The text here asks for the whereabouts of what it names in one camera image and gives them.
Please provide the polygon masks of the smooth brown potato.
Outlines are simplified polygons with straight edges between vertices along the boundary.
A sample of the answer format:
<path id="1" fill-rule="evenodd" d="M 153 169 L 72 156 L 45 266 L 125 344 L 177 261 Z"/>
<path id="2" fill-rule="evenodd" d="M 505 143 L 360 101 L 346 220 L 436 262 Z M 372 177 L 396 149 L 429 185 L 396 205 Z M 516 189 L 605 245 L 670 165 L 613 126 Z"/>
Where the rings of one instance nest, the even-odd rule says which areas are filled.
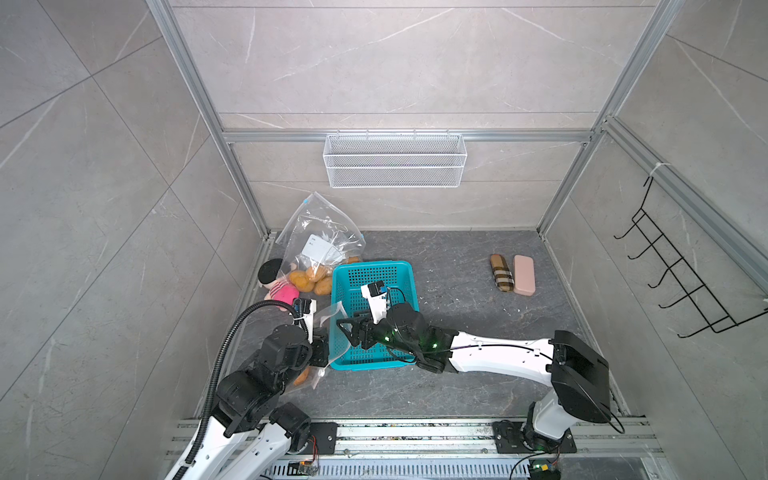
<path id="1" fill-rule="evenodd" d="M 288 275 L 289 282 L 302 293 L 314 290 L 316 282 L 303 270 L 294 270 Z"/>

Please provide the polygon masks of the teal plastic basket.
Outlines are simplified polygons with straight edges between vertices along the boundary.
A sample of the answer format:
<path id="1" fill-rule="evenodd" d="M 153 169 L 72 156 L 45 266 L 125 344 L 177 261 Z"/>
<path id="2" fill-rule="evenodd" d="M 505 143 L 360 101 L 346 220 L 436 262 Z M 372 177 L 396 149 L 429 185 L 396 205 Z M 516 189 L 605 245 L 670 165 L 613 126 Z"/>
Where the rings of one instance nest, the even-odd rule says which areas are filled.
<path id="1" fill-rule="evenodd" d="M 341 265 L 334 270 L 332 280 L 330 301 L 341 301 L 348 317 L 369 312 L 368 302 L 362 297 L 360 287 L 379 280 L 385 283 L 387 289 L 395 288 L 395 303 L 406 302 L 414 310 L 419 310 L 413 269 L 406 261 L 372 261 Z M 335 331 L 331 340 L 335 344 Z M 361 372 L 400 368 L 405 365 L 405 362 L 393 358 L 385 347 L 377 345 L 368 350 L 360 347 L 350 348 L 342 357 L 331 363 L 330 367 L 337 371 Z"/>

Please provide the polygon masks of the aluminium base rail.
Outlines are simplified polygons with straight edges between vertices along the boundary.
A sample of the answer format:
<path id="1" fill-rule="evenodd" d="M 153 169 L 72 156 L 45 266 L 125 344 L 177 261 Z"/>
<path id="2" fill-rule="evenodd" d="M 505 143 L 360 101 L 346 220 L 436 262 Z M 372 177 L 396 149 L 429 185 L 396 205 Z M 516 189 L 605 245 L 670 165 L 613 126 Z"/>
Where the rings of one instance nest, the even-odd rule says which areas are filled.
<path id="1" fill-rule="evenodd" d="M 553 444 L 527 445 L 520 419 L 320 419 L 292 404 L 254 429 L 230 433 L 212 419 L 200 449 L 183 422 L 168 455 L 169 479 L 568 479 L 589 459 L 623 460 L 631 477 L 673 479 L 650 425 L 627 418 L 578 423 Z"/>

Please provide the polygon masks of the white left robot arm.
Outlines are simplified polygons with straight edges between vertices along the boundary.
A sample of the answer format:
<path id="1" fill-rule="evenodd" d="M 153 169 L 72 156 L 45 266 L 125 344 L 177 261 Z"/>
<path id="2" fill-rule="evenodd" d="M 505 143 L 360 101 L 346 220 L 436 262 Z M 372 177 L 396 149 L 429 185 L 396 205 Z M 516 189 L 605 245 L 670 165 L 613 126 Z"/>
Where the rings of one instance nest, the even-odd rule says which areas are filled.
<path id="1" fill-rule="evenodd" d="M 278 402 L 302 374 L 328 363 L 326 328 L 309 335 L 297 325 L 276 327 L 248 366 L 215 387 L 213 406 L 166 477 L 266 479 L 268 469 L 287 454 L 308 454 L 299 470 L 312 470 L 322 448 L 310 417 L 292 403 Z"/>

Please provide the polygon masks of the long yellow potato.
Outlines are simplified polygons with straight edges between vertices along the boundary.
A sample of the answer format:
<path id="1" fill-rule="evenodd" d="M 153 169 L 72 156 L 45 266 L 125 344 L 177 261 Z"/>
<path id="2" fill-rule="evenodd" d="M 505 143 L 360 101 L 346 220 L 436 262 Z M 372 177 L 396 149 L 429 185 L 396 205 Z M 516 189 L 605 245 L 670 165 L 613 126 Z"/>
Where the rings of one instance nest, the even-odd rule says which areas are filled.
<path id="1" fill-rule="evenodd" d="M 307 367 L 293 382 L 293 385 L 295 387 L 299 387 L 303 385 L 309 378 L 309 374 L 311 372 L 311 368 Z"/>

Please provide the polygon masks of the pink rectangular box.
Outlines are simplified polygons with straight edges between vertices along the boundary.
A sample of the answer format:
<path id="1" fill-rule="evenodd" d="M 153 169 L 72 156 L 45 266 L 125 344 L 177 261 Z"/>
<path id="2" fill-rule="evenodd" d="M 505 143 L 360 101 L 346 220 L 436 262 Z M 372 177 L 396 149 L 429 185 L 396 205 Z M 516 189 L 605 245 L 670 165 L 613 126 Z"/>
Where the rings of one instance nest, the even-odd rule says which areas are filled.
<path id="1" fill-rule="evenodd" d="M 515 255 L 513 259 L 514 292 L 532 296 L 536 291 L 535 264 L 531 257 Z"/>

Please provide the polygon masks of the pink dotted clear bag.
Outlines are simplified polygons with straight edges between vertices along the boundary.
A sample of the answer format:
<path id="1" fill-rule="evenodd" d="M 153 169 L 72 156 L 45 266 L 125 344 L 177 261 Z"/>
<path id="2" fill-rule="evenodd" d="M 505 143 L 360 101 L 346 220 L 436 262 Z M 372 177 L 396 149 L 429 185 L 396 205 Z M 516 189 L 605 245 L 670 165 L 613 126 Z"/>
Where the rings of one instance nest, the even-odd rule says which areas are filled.
<path id="1" fill-rule="evenodd" d="M 302 389 L 316 389 L 327 376 L 330 364 L 342 357 L 350 348 L 350 343 L 341 335 L 341 343 L 336 346 L 331 335 L 338 329 L 337 320 L 347 318 L 347 312 L 341 301 L 332 302 L 328 307 L 315 311 L 311 315 L 313 356 L 307 368 L 286 387 L 286 393 Z"/>

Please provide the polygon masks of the plush doll pink black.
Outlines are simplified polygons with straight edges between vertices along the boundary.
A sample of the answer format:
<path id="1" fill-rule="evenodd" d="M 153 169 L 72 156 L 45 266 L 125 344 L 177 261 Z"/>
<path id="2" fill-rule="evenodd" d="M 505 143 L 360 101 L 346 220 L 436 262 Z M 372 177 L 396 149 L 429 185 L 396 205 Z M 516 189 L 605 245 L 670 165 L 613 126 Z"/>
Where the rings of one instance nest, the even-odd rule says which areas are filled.
<path id="1" fill-rule="evenodd" d="M 273 258 L 264 262 L 257 272 L 258 282 L 266 289 L 265 300 L 276 300 L 292 305 L 300 297 L 300 292 L 282 272 L 282 264 L 282 258 Z"/>

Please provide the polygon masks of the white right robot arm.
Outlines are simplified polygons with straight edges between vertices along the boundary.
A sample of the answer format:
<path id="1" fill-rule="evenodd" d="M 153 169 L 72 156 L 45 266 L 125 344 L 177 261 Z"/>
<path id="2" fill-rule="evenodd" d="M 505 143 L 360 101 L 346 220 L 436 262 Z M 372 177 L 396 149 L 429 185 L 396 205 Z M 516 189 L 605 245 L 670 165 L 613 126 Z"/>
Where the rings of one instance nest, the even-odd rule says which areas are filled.
<path id="1" fill-rule="evenodd" d="M 381 346 L 392 359 L 431 373 L 487 372 L 547 386 L 516 435 L 530 452 L 558 450 L 578 422 L 625 432 L 611 411 L 608 361 L 569 331 L 538 340 L 486 338 L 431 325 L 400 303 L 379 320 L 370 314 L 334 320 L 331 332 L 344 335 L 352 348 Z"/>

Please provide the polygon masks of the brown cylindrical bottle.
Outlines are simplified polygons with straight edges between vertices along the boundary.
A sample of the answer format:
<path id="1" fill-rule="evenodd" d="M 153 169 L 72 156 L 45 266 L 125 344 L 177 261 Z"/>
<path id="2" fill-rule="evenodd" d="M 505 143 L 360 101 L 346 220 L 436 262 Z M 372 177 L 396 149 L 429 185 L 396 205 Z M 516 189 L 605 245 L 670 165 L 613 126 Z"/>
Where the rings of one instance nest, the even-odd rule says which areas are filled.
<path id="1" fill-rule="evenodd" d="M 490 266 L 496 287 L 501 292 L 513 292 L 514 276 L 505 257 L 500 254 L 492 254 L 490 256 Z"/>

